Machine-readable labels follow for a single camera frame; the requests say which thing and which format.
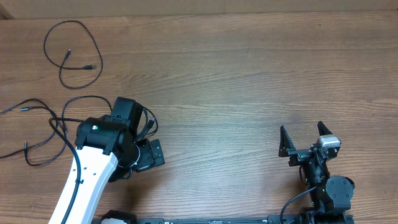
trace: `tabletop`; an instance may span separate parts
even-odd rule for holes
[[[104,70],[91,86],[64,88],[44,56],[58,19],[0,21],[0,109],[39,98],[60,115],[75,96],[118,96],[148,107],[159,120],[166,164],[107,184],[95,217],[108,210],[138,217],[223,218],[278,214],[305,190],[299,168],[278,157],[279,128],[297,148],[318,137],[322,120],[342,141],[331,175],[356,184],[349,214],[357,223],[398,219],[398,12],[301,12],[214,16],[80,19],[91,31]],[[53,30],[49,57],[65,66],[100,65],[78,24]],[[96,70],[64,70],[71,86]],[[108,114],[98,99],[71,103],[65,116]],[[0,116],[1,155],[42,141],[47,111]],[[76,124],[68,124],[75,140]],[[30,151],[33,162],[56,154],[62,140]],[[24,155],[0,160],[0,223],[47,223],[69,173],[67,149],[31,167]],[[309,197],[285,214],[310,205]]]

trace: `wooden table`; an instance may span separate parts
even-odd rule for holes
[[[311,12],[223,16],[81,19],[104,58],[92,86],[67,90],[44,57],[43,39],[60,20],[0,21],[0,108],[40,98],[58,115],[80,95],[133,98],[160,123],[166,165],[108,184],[96,217],[110,209],[139,217],[263,217],[279,213],[305,189],[299,168],[278,158],[279,127],[297,148],[318,137],[322,120],[343,145],[328,163],[356,183],[350,214],[357,223],[398,219],[398,12]],[[100,64],[87,33],[65,24],[47,51],[68,66]],[[69,85],[98,72],[64,71]],[[70,104],[66,117],[109,113],[101,100]],[[1,154],[45,139],[46,111],[0,117]],[[76,124],[69,124],[71,141]],[[32,161],[56,154],[55,138],[31,150]],[[47,166],[22,154],[0,160],[0,223],[47,223],[65,184],[67,149]],[[310,205],[293,203],[286,213]]]

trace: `robotic arm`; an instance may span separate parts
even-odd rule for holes
[[[79,125],[75,144],[81,164],[81,180],[67,224],[91,223],[107,182],[128,179],[133,171],[142,172],[165,163],[159,140],[144,138],[148,126],[154,121],[146,122],[143,131],[137,134],[143,110],[143,106],[134,100],[119,97],[110,115],[88,118]],[[75,181],[76,160],[73,159],[50,224],[62,222]]]

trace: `wood grain surface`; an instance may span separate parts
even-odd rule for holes
[[[58,115],[80,95],[133,98],[158,117],[166,165],[108,184],[96,217],[110,209],[139,217],[263,217],[303,191],[299,168],[278,158],[279,127],[297,148],[318,137],[322,120],[343,145],[328,163],[356,183],[357,223],[398,220],[398,12],[311,12],[82,19],[104,58],[102,76],[67,90],[44,57],[43,39],[60,20],[0,21],[0,108],[40,98]],[[76,24],[50,35],[47,49],[67,66],[100,64]],[[69,85],[93,71],[64,71]],[[70,104],[66,116],[109,113],[101,100]],[[1,154],[51,133],[46,111],[0,116]],[[76,124],[69,124],[71,141]],[[42,161],[55,138],[30,153]],[[28,166],[22,154],[0,160],[0,223],[47,223],[72,154]],[[310,205],[308,197],[286,213]]]

